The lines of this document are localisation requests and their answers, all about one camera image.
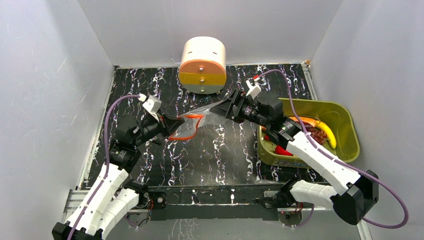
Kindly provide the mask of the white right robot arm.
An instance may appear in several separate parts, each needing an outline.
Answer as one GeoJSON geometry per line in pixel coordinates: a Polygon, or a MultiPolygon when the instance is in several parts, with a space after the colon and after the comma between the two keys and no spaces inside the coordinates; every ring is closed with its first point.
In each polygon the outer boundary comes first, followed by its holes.
{"type": "Polygon", "coordinates": [[[252,98],[234,90],[210,111],[236,123],[249,121],[264,127],[271,142],[300,158],[328,182],[321,185],[289,181],[281,188],[281,199],[286,206],[295,207],[299,202],[323,206],[334,210],[346,223],[356,225],[378,202],[378,175],[371,170],[364,172],[344,165],[311,138],[299,120],[284,114],[283,102],[274,92],[260,92],[252,98]]]}

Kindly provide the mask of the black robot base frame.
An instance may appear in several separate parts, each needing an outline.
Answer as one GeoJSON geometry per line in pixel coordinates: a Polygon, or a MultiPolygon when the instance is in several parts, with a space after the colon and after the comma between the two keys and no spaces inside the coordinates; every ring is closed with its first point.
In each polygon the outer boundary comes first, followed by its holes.
{"type": "Polygon", "coordinates": [[[143,220],[262,219],[287,220],[304,203],[295,202],[283,184],[150,186],[128,216],[143,220]]]}

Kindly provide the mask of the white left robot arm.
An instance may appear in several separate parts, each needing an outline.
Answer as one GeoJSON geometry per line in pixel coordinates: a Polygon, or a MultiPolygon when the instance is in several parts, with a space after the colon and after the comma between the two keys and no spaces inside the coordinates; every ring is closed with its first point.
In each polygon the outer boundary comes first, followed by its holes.
{"type": "Polygon", "coordinates": [[[149,203],[148,187],[135,180],[125,182],[141,156],[139,146],[157,135],[170,137],[184,119],[158,114],[147,114],[139,122],[135,116],[119,119],[106,150],[109,162],[84,200],[64,222],[52,229],[55,240],[104,240],[114,226],[134,207],[144,208],[149,203]]]}

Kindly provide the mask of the clear zip top bag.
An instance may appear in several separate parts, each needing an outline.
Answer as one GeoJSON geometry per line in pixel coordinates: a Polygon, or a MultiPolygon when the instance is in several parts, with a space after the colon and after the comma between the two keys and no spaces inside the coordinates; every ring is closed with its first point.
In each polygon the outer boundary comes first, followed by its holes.
{"type": "Polygon", "coordinates": [[[198,129],[208,125],[221,125],[228,119],[211,112],[212,107],[218,106],[223,101],[218,101],[188,111],[178,118],[184,123],[168,138],[170,141],[187,141],[196,136],[198,129]]]}

